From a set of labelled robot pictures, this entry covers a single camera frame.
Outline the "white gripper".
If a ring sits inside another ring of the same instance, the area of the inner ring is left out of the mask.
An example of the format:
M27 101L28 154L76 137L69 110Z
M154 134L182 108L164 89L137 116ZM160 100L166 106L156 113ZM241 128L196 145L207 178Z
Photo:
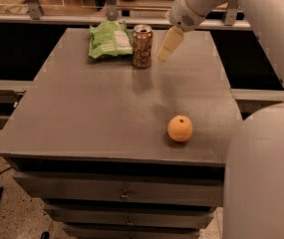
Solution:
M165 62L184 38L183 32L195 30L217 6L228 0L174 0L169 11L172 26L158 49L157 57Z

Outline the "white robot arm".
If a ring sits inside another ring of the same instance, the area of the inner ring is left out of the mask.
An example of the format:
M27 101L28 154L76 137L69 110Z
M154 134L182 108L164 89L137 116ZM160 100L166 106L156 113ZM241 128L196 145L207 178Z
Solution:
M184 32L228 0L174 0L169 21ZM238 3L284 88L284 0ZM284 239L284 103L248 117L225 165L223 239Z

